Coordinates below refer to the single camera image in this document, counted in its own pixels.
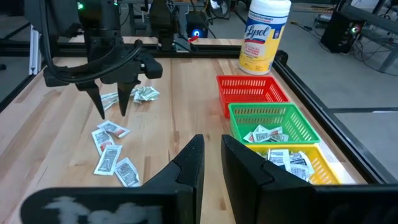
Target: red basket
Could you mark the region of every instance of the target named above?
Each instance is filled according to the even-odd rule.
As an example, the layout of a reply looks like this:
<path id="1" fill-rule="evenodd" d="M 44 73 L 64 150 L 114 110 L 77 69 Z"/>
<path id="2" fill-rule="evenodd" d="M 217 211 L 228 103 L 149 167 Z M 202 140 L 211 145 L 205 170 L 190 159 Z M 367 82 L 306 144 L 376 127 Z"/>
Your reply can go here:
<path id="1" fill-rule="evenodd" d="M 271 76 L 217 75 L 220 103 L 229 118 L 230 103 L 286 103 L 289 99 Z"/>

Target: green light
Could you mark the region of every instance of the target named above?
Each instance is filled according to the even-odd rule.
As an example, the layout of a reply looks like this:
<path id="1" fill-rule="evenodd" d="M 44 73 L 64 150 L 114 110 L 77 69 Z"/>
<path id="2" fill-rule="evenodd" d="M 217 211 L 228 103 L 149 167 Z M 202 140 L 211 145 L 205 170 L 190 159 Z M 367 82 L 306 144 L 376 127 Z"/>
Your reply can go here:
<path id="1" fill-rule="evenodd" d="M 77 9 L 82 10 L 82 9 L 84 9 L 84 8 L 85 8 L 85 5 L 84 5 L 84 4 L 82 4 L 82 3 L 80 3 L 80 2 L 77 3 Z"/>

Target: green basket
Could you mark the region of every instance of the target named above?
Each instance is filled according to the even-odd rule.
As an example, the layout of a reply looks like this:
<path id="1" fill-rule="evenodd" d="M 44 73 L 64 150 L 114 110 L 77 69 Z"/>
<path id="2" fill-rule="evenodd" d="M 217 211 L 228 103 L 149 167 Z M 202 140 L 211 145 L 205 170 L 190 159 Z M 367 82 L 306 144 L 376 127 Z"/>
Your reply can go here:
<path id="1" fill-rule="evenodd" d="M 231 129 L 233 136 L 243 144 L 313 144 L 319 135 L 292 103 L 231 103 Z M 282 127 L 289 135 L 287 142 L 250 143 L 243 139 L 261 124 L 267 129 Z"/>

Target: crumpled packet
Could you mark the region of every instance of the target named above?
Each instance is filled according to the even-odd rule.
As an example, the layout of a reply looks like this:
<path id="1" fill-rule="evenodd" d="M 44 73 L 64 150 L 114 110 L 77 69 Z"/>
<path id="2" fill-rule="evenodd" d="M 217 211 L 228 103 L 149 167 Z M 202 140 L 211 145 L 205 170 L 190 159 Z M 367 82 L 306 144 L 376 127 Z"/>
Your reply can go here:
<path id="1" fill-rule="evenodd" d="M 140 88 L 135 88 L 131 91 L 130 96 L 133 96 L 133 102 L 141 104 L 142 101 L 154 101 L 159 97 L 159 92 L 151 86 L 143 86 Z M 118 93 L 108 93 L 101 95 L 102 105 L 104 106 L 104 111 L 112 107 L 115 103 L 119 101 Z"/>

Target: plastic basket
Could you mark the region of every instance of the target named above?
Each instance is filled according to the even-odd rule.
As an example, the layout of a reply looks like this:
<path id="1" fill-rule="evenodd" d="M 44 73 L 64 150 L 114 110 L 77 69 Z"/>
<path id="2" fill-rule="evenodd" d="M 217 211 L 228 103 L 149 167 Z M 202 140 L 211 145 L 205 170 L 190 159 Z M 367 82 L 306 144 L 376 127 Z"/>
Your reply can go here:
<path id="1" fill-rule="evenodd" d="M 273 77 L 218 75 L 217 82 L 226 118 L 229 118 L 230 103 L 289 102 Z"/>
<path id="2" fill-rule="evenodd" d="M 327 163 L 325 156 L 316 145 L 246 145 L 254 152 L 260 152 L 261 154 L 267 154 L 270 149 L 288 149 L 289 152 L 304 152 L 310 159 L 315 173 L 310 177 L 312 184 L 324 185 L 324 184 L 341 184 L 341 180 L 333 172 Z"/>
<path id="3" fill-rule="evenodd" d="M 231 129 L 233 136 L 243 144 L 313 144 L 319 135 L 292 103 L 231 103 Z M 267 129 L 282 127 L 289 135 L 286 142 L 250 143 L 243 139 L 261 124 Z"/>

